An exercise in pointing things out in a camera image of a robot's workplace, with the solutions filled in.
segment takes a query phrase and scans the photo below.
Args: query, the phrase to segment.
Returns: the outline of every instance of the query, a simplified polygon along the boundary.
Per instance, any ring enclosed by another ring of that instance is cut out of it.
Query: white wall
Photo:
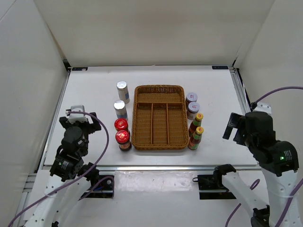
[[[278,87],[303,86],[302,0],[275,1],[240,72],[251,101]],[[302,177],[303,90],[280,91],[264,101],[271,104],[277,138],[291,142],[301,155]]]
[[[1,226],[15,215],[27,175],[40,158],[66,77],[33,1],[17,0],[12,7],[8,2],[0,3]]]
[[[71,66],[229,64],[274,0],[35,0]]]

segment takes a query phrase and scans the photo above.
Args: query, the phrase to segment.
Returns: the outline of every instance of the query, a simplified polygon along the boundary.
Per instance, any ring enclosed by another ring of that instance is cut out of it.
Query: brown wicker basket
[[[178,150],[188,145],[183,87],[136,87],[132,143],[137,150]]]

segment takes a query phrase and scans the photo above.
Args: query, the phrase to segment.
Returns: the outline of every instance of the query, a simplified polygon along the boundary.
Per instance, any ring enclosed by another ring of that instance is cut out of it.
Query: bottle cap
[[[114,103],[114,108],[116,110],[123,110],[125,108],[125,103],[122,100],[118,100]]]
[[[117,132],[116,140],[118,143],[126,143],[129,140],[129,133],[124,130]]]
[[[186,99],[190,102],[196,102],[198,100],[198,95],[194,92],[189,92],[186,96]]]
[[[127,120],[124,118],[119,118],[115,121],[115,129],[117,131],[125,130],[128,128]]]
[[[203,119],[203,114],[197,113],[196,119],[197,119],[198,121],[202,120],[202,119]]]
[[[127,83],[125,82],[125,81],[119,81],[118,83],[117,83],[117,88],[119,89],[119,90],[123,90],[123,89],[125,89],[127,87]]]
[[[204,132],[204,129],[202,127],[197,127],[196,134],[201,135]]]
[[[199,112],[199,109],[200,109],[199,103],[191,102],[190,104],[188,104],[188,110],[192,113]]]

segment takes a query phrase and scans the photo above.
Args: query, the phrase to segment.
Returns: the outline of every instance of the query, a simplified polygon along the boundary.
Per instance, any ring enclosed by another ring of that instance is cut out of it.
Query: yellow bottle cap
[[[201,135],[204,132],[204,129],[202,127],[197,127],[196,134]]]
[[[197,113],[196,119],[199,120],[199,121],[202,120],[203,119],[203,114]]]

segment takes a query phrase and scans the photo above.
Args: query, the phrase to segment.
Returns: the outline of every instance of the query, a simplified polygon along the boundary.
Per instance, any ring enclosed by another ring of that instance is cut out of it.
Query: white lid
[[[188,110],[190,110],[193,113],[199,112],[199,109],[200,109],[199,103],[191,102],[190,104],[188,104]]]
[[[125,103],[122,100],[118,100],[114,103],[114,108],[116,110],[123,110],[123,108],[125,108]]]
[[[196,102],[198,100],[198,95],[194,92],[189,92],[186,96],[186,99],[190,102]]]
[[[127,83],[125,82],[125,81],[119,81],[118,83],[117,83],[117,88],[119,89],[119,90],[123,90],[124,88],[126,88],[127,87]]]

